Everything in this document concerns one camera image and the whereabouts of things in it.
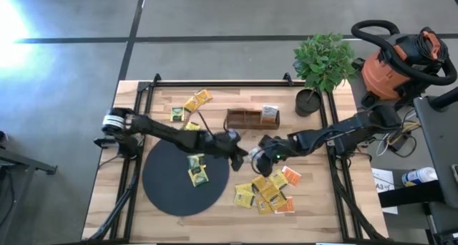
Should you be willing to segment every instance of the potted plant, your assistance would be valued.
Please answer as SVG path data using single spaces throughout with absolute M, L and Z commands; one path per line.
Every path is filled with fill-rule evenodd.
M 351 66 L 354 51 L 340 34 L 316 34 L 301 42 L 294 54 L 294 69 L 308 88 L 296 95 L 296 113 L 300 116 L 320 108 L 321 96 L 316 90 L 331 93 L 342 80 L 356 76 Z

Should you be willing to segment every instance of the wooden table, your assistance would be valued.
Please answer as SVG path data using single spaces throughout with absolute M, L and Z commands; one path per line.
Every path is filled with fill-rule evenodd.
M 114 106 L 133 107 L 137 84 L 138 81 L 121 81 Z M 281 114 L 279 130 L 239 130 L 242 136 L 239 146 L 246 150 L 253 149 L 264 134 L 272 137 L 279 135 L 284 138 L 286 134 L 295 131 L 321 128 L 319 112 L 309 117 L 299 117 L 294 112 L 294 98 L 302 87 L 209 87 L 207 89 L 213 96 L 213 100 L 203 105 L 200 111 L 213 132 L 223 130 L 223 120 L 228 108 L 243 107 L 259 110 L 263 105 L 279 106 Z M 170 108 L 182 106 L 197 90 L 199 87 L 156 87 L 150 117 L 176 128 L 181 127 L 179 123 L 170 122 Z M 351 117 L 356 112 L 349 84 L 339 86 L 334 92 L 334 99 L 340 120 Z M 323 100 L 328 111 L 326 113 L 328 122 L 332 123 L 331 113 L 326 103 L 327 99 Z M 198 115 L 192 115 L 191 120 L 201 123 Z M 143 163 L 157 141 L 158 139 L 154 137 L 146 139 Z M 113 157 L 116 152 L 115 148 L 105 150 L 101 162 Z M 295 213 L 284 215 L 260 216 L 255 206 L 252 209 L 246 209 L 233 203 L 234 185 L 250 182 L 256 177 L 248 162 L 245 162 L 238 172 L 230 172 L 226 189 L 218 201 L 206 211 L 194 216 L 176 217 L 157 210 L 145 195 L 140 181 L 130 241 L 150 243 L 341 241 L 328 158 L 324 146 L 306 157 L 289 158 L 286 162 L 275 165 L 274 170 L 282 168 L 283 165 L 288 165 L 302 174 L 297 188 L 289 186 L 283 190 L 285 195 L 293 197 L 296 210 Z M 99 170 L 83 238 L 91 236 L 113 209 L 121 167 L 122 161 L 114 160 Z M 376 230 L 387 236 L 367 157 L 364 155 L 353 157 L 350 172 L 359 208 Z M 124 226 L 125 211 L 122 213 L 120 226 Z M 352 234 L 348 208 L 346 208 L 346 218 Z M 123 227 L 120 228 L 118 235 L 122 235 L 123 230 Z

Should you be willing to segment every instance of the white bottle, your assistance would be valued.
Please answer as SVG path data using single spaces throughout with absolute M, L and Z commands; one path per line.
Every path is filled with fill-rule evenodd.
M 420 183 L 426 183 L 428 181 L 436 181 L 437 174 L 436 170 L 431 167 L 425 167 L 418 170 L 413 170 L 409 173 L 402 175 L 402 183 L 404 186 L 415 186 Z

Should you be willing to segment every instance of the gray floor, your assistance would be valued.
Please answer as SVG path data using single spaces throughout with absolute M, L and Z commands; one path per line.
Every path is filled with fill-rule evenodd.
M 127 37 L 136 4 L 137 0 L 0 0 L 7 23 L 0 29 L 0 42 L 5 37 Z M 138 36 L 349 34 L 351 25 L 363 19 L 387 19 L 406 33 L 424 26 L 457 33 L 457 10 L 454 0 L 145 0 Z M 458 62 L 458 40 L 446 43 Z M 293 72 L 296 45 L 136 44 L 127 79 L 151 80 L 155 73 L 167 80 L 278 79 Z M 376 51 L 363 41 L 351 45 L 359 57 Z M 100 154 L 92 140 L 101 136 L 100 124 L 112 104 L 124 52 L 125 44 L 0 46 L 0 129 L 10 135 L 8 149 L 59 165 L 55 176 L 36 173 L 10 244 L 79 240 Z M 428 93 L 449 88 L 432 87 Z M 355 86 L 354 92 L 357 96 L 361 88 Z M 373 166 L 429 165 L 421 132 L 416 135 L 419 147 L 410 158 L 386 153 L 374 158 Z M 408 219 L 386 219 L 391 237 L 424 241 L 422 232 L 404 230 Z

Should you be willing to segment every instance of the orange shop vacuum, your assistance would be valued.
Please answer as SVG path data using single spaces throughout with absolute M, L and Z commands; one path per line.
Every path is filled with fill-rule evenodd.
M 390 37 L 361 31 L 365 27 L 382 27 Z M 375 44 L 380 50 L 366 60 L 358 58 L 352 66 L 361 71 L 367 93 L 361 104 L 371 107 L 379 100 L 395 100 L 395 109 L 411 105 L 430 85 L 445 86 L 457 80 L 457 71 L 450 61 L 446 44 L 429 27 L 418 35 L 400 34 L 398 27 L 385 20 L 356 23 L 351 33 Z M 438 75 L 440 69 L 444 76 Z

